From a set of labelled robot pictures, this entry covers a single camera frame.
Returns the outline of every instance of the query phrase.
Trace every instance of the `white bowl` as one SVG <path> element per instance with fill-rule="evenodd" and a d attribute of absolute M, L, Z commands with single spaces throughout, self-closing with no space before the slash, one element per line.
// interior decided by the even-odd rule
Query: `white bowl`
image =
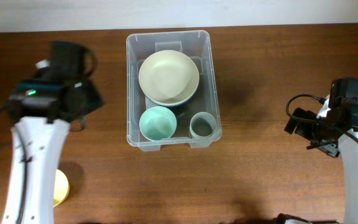
<path fill-rule="evenodd" d="M 177 106 L 197 90 L 200 75 L 194 62 L 181 52 L 162 50 L 143 62 L 139 84 L 144 94 L 162 106 Z"/>

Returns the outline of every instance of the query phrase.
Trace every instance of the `cup rim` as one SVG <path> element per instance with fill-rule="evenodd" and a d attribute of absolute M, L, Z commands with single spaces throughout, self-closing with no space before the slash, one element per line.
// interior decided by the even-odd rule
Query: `cup rim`
<path fill-rule="evenodd" d="M 196 134 L 194 132 L 192 126 L 191 126 L 191 124 L 193 123 L 194 118 L 199 114 L 205 114 L 206 116 L 211 116 L 215 120 L 215 127 L 213 128 L 212 133 L 209 134 L 208 136 L 200 136 L 200 135 Z M 194 135 L 196 138 L 210 138 L 210 137 L 212 137 L 214 135 L 214 133 L 216 132 L 217 128 L 218 128 L 218 123 L 216 122 L 216 118 L 211 113 L 208 113 L 208 112 L 205 112 L 205 111 L 198 112 L 198 113 L 194 114 L 194 116 L 190 119 L 189 130 L 190 130 L 190 136 L 191 137 L 193 137 L 193 135 Z"/>

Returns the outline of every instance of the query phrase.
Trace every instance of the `gray cup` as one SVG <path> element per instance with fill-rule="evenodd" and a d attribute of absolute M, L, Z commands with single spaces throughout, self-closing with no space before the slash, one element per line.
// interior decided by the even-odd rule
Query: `gray cup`
<path fill-rule="evenodd" d="M 215 130 L 216 120 L 210 113 L 196 113 L 190 121 L 191 138 L 209 138 Z"/>

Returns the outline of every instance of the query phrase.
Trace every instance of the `white wall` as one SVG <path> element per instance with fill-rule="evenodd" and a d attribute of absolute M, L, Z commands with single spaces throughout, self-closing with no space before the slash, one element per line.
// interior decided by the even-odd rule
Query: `white wall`
<path fill-rule="evenodd" d="M 0 32 L 358 22 L 358 0 L 0 0 Z"/>

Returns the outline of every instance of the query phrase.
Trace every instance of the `mint green cup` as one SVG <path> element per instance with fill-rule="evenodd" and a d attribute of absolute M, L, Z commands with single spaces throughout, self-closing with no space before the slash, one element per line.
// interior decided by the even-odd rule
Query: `mint green cup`
<path fill-rule="evenodd" d="M 175 133 L 177 119 L 170 109 L 154 106 L 142 114 L 139 128 L 145 138 L 158 141 L 170 138 Z"/>

